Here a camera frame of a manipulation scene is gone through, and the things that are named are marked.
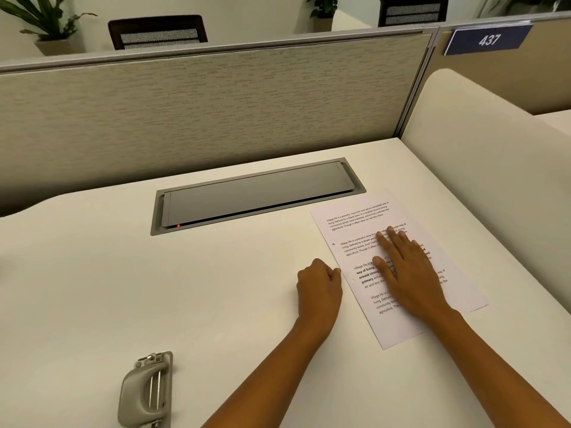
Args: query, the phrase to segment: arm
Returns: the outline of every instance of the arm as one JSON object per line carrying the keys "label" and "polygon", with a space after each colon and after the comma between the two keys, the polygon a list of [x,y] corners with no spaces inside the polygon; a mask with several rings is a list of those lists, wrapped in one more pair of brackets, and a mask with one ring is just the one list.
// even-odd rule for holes
{"label": "arm", "polygon": [[571,428],[563,416],[509,366],[453,310],[438,275],[416,241],[389,227],[392,243],[377,239],[389,254],[396,275],[380,257],[373,263],[390,293],[411,314],[424,321],[456,363],[496,428]]}
{"label": "arm", "polygon": [[203,428],[277,428],[313,355],[329,336],[341,305],[341,270],[322,260],[297,273],[299,317],[269,356]]}

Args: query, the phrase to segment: white sheet of paper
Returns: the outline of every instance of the white sheet of paper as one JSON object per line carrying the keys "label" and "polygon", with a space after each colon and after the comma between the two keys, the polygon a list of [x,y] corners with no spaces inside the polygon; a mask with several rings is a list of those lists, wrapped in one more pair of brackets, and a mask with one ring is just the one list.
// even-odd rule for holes
{"label": "white sheet of paper", "polygon": [[378,255],[390,258],[375,234],[392,226],[424,248],[440,277],[444,296],[461,313],[488,304],[475,284],[461,272],[431,235],[399,206],[389,191],[364,193],[339,199],[311,211],[325,241],[343,271],[357,302],[383,349],[426,331],[426,327],[400,306],[373,266]]}

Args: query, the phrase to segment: beige fabric panel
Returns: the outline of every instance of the beige fabric panel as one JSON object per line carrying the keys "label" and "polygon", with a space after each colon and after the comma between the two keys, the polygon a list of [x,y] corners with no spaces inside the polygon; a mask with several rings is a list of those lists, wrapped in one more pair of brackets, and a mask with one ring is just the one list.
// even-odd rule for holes
{"label": "beige fabric panel", "polygon": [[440,37],[413,106],[426,79],[447,68],[531,114],[571,109],[571,18],[535,22],[521,46],[507,51],[444,56],[451,35]]}
{"label": "beige fabric panel", "polygon": [[402,139],[571,312],[571,137],[443,69]]}
{"label": "beige fabric panel", "polygon": [[429,38],[0,75],[0,208],[392,137]]}

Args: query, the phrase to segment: forearm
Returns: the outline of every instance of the forearm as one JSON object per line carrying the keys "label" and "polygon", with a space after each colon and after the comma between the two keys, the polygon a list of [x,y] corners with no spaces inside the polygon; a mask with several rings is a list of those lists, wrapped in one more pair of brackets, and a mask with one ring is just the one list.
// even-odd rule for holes
{"label": "forearm", "polygon": [[203,428],[277,428],[321,340],[296,323]]}
{"label": "forearm", "polygon": [[460,313],[451,310],[435,316],[428,326],[446,348],[496,428],[571,427],[470,328]]}

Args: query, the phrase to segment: number sign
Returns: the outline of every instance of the number sign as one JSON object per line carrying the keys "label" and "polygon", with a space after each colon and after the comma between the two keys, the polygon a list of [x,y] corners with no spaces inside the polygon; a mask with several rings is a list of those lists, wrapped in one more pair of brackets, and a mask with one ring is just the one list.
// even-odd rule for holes
{"label": "number sign", "polygon": [[530,22],[454,30],[444,55],[518,49],[533,27]]}

